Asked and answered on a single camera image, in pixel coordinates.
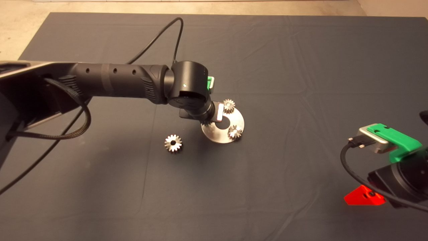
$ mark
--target metal disc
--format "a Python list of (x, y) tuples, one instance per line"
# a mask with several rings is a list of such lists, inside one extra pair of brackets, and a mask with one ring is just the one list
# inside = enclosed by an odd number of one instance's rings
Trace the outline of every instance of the metal disc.
[(230, 143), (234, 141), (229, 138), (228, 131), (229, 127), (233, 125), (237, 125), (244, 130), (244, 118), (238, 109), (234, 109), (234, 111), (230, 114), (223, 113), (223, 117), (227, 117), (230, 121), (230, 125), (226, 129), (218, 128), (214, 122), (211, 122), (209, 125), (202, 125), (202, 132), (205, 134), (208, 139), (217, 143)]

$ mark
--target table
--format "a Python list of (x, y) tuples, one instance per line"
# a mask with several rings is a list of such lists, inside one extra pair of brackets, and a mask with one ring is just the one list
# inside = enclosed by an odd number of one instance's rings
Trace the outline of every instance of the table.
[[(51, 13), (21, 59), (123, 63), (174, 17)], [(90, 129), (0, 197), (1, 240), (427, 240), (424, 213), (347, 206), (358, 183), (339, 162), (372, 123), (428, 143), (425, 18), (182, 18), (177, 59), (204, 64), (212, 99), (237, 103), (242, 139), (210, 142), (171, 106), (93, 98)], [(177, 32), (137, 63), (170, 65)], [(74, 113), (34, 131), (59, 133)], [(171, 134), (183, 139), (178, 155), (164, 149)], [(18, 139), (0, 183), (49, 144)], [(361, 175), (388, 164), (368, 150), (348, 156)]]

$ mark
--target gear hole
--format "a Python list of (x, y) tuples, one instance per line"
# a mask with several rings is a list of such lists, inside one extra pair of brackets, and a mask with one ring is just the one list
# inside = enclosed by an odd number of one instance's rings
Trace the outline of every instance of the gear hole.
[(223, 116), (223, 120), (221, 122), (216, 122), (215, 125), (217, 128), (225, 130), (230, 126), (230, 120), (226, 116)]

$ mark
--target small gear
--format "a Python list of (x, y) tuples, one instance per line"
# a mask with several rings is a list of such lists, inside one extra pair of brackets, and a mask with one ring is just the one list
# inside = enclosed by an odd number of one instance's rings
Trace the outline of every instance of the small gear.
[(227, 135), (229, 136), (229, 138), (233, 140), (240, 138), (242, 135), (242, 128), (237, 125), (233, 125), (229, 127), (229, 131), (227, 132)]
[(231, 99), (226, 99), (223, 101), (224, 104), (224, 113), (230, 114), (235, 110), (235, 102)]
[(165, 148), (171, 152), (175, 153), (180, 150), (182, 146), (181, 138), (177, 135), (170, 135), (165, 139)]
[(209, 120), (202, 120), (200, 122), (201, 122), (201, 125), (206, 126), (206, 127), (211, 125), (211, 123), (212, 123), (212, 121), (209, 121)]

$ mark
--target concrete floor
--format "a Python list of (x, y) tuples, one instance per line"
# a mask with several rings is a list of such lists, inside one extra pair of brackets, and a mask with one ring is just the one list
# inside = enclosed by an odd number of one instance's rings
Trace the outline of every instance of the concrete floor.
[(18, 59), (50, 12), (428, 17), (428, 1), (332, 0), (35, 3), (31, 0), (0, 0), (0, 60)]

